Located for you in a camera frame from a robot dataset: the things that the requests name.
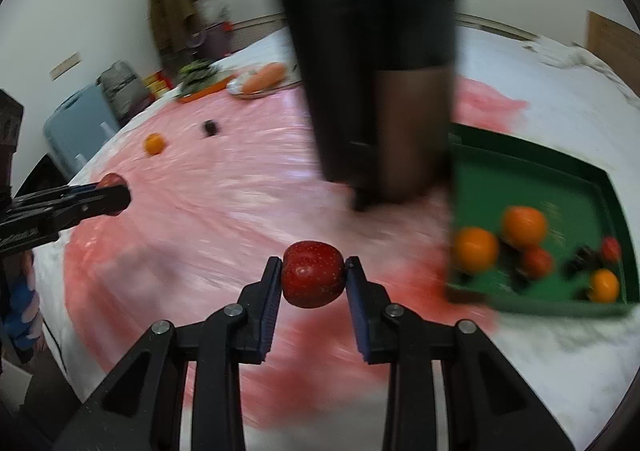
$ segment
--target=white bed sheet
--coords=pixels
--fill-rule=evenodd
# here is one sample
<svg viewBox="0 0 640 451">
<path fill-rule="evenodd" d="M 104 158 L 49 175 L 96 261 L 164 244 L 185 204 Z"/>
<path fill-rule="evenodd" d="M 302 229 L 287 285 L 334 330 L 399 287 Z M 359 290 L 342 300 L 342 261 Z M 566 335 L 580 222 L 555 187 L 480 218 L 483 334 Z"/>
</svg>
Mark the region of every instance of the white bed sheet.
<svg viewBox="0 0 640 451">
<path fill-rule="evenodd" d="M 469 28 L 458 31 L 459 73 L 530 103 L 514 128 L 516 136 L 572 154 L 609 173 L 637 250 L 640 161 L 634 152 L 640 145 L 636 133 L 640 111 L 590 68 L 553 68 L 537 62 L 535 54 L 518 41 Z M 276 32 L 220 64 L 227 68 L 259 60 L 286 61 L 291 52 L 286 35 L 284 30 Z M 126 131 L 157 113 L 174 95 L 175 90 L 165 95 L 127 125 Z M 88 182 L 91 169 L 111 156 L 120 137 L 111 139 L 72 182 Z M 36 250 L 36 280 L 50 330 L 46 333 L 49 346 L 74 391 L 85 399 L 104 373 L 78 338 L 65 310 L 62 258 L 69 235 L 62 233 L 56 243 Z M 559 420 L 576 449 L 582 450 L 603 428 L 638 370 L 640 310 L 610 320 L 500 314 L 491 338 Z M 382 390 L 373 391 L 304 426 L 247 430 L 248 448 L 308 450 L 349 445 L 351 450 L 378 449 L 384 396 Z"/>
</svg>

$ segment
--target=small red fruit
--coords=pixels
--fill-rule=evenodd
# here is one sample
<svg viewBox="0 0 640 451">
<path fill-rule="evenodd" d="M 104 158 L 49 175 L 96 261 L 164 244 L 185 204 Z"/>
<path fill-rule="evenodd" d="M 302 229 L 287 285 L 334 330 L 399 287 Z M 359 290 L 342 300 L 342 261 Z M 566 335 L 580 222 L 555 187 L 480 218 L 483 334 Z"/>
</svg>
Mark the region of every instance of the small red fruit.
<svg viewBox="0 0 640 451">
<path fill-rule="evenodd" d="M 602 238 L 600 253 L 605 261 L 609 261 L 609 263 L 616 263 L 622 256 L 622 249 L 620 249 L 620 244 L 616 238 L 613 236 L 607 236 Z"/>
<path fill-rule="evenodd" d="M 542 247 L 529 247 L 522 254 L 520 265 L 527 276 L 539 279 L 553 270 L 554 258 Z"/>
<path fill-rule="evenodd" d="M 112 186 L 124 186 L 126 188 L 129 187 L 127 181 L 118 175 L 117 173 L 107 173 L 103 176 L 100 181 L 95 185 L 96 189 L 101 189 L 103 187 L 112 187 Z M 109 216 L 117 216 L 122 211 L 108 212 Z"/>
<path fill-rule="evenodd" d="M 344 290 L 342 254 L 320 241 L 299 241 L 284 253 L 282 294 L 294 306 L 317 308 Z"/>
</svg>

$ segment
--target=gray bag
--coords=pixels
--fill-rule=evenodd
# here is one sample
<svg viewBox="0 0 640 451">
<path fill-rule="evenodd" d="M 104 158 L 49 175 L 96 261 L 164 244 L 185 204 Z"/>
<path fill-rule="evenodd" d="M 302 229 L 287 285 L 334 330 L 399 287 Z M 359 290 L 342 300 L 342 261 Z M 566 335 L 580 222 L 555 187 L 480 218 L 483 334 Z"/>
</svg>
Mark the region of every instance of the gray bag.
<svg viewBox="0 0 640 451">
<path fill-rule="evenodd" d="M 121 126 L 155 99 L 129 63 L 117 61 L 98 77 L 104 96 Z"/>
</svg>

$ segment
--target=bed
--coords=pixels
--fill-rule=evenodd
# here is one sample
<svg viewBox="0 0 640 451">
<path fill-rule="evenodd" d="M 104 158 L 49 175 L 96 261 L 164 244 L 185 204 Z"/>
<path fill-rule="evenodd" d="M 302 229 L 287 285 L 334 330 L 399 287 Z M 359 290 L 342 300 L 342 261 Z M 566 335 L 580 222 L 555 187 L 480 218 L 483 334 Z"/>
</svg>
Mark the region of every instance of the bed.
<svg viewBox="0 0 640 451">
<path fill-rule="evenodd" d="M 455 119 L 508 132 L 605 169 L 637 248 L 640 111 L 590 68 L 553 68 L 538 62 L 517 40 L 470 28 L 459 28 L 458 33 L 461 79 Z M 286 31 L 276 32 L 221 64 L 286 61 L 291 56 L 286 39 Z M 173 97 L 165 95 L 137 116 L 72 181 L 95 181 L 108 170 L 124 173 L 132 207 L 139 209 L 125 211 L 117 220 L 88 220 L 35 251 L 47 342 L 81 400 L 154 320 L 180 325 L 203 319 L 203 312 L 231 303 L 244 283 L 259 277 L 266 256 L 281 254 L 298 239 L 315 237 L 334 242 L 345 254 L 360 255 L 369 278 L 384 283 L 392 300 L 414 307 L 411 301 L 417 301 L 419 289 L 422 300 L 415 309 L 423 316 L 449 323 L 460 317 L 478 321 L 576 449 L 585 449 L 601 431 L 640 365 L 638 309 L 622 319 L 543 319 L 432 301 L 446 267 L 449 211 L 442 190 L 415 204 L 385 206 L 356 219 L 348 210 L 347 190 L 319 176 L 301 89 L 249 104 L 220 94 L 180 108 Z M 220 120 L 223 135 L 217 144 L 195 143 L 199 125 L 210 118 Z M 165 161 L 145 158 L 142 139 L 156 130 L 167 132 L 170 147 L 194 147 L 167 152 Z M 225 131 L 235 138 L 233 143 L 225 140 Z M 201 156 L 210 157 L 210 171 L 194 165 Z M 178 164 L 183 176 L 189 172 L 188 179 L 169 177 L 164 164 Z M 217 177 L 208 180 L 211 174 Z M 280 179 L 299 186 L 298 196 L 283 196 Z M 181 184 L 185 181 L 191 185 Z M 198 181 L 202 187 L 193 185 Z M 156 214 L 158 208 L 170 208 L 171 213 L 161 216 L 169 209 Z M 176 220 L 186 214 L 193 217 L 188 229 Z M 336 225 L 343 230 L 348 225 L 347 233 L 337 237 Z M 139 229 L 137 235 L 126 234 L 132 229 Z M 217 240 L 225 240 L 216 247 L 210 243 L 214 231 Z M 140 238 L 153 241 L 139 247 Z M 104 240 L 109 240 L 108 249 L 102 248 Z M 381 253 L 397 256 L 382 270 L 376 265 Z M 113 254 L 118 254 L 115 263 Z M 211 259 L 219 275 L 205 283 L 202 269 Z M 389 278 L 394 272 L 407 278 Z M 352 334 L 345 330 L 345 305 L 326 307 L 329 310 L 304 321 L 283 304 L 279 323 L 284 328 L 276 330 L 274 350 L 263 370 L 243 371 L 250 450 L 327 449 L 345 443 L 351 449 L 380 447 L 385 372 L 367 371 L 359 362 Z M 326 338 L 327 332 L 332 338 Z M 309 339 L 321 344 L 285 348 L 284 343 L 278 346 L 278 338 L 303 346 Z M 326 364 L 318 364 L 322 355 Z M 320 391 L 318 385 L 337 370 L 328 391 Z M 296 393 L 274 393 L 274 384 Z M 443 439 L 442 402 L 439 410 Z M 188 410 L 184 417 L 188 421 Z"/>
</svg>

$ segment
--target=brown coat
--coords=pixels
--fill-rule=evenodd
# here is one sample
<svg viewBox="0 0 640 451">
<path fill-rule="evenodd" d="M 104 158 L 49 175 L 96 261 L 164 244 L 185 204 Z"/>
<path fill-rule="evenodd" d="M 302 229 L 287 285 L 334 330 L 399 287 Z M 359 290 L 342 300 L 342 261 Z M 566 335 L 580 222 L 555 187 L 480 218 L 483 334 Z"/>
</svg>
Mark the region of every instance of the brown coat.
<svg viewBox="0 0 640 451">
<path fill-rule="evenodd" d="M 191 0 L 149 0 L 149 17 L 160 51 L 183 50 L 188 37 L 202 29 L 202 21 Z"/>
</svg>

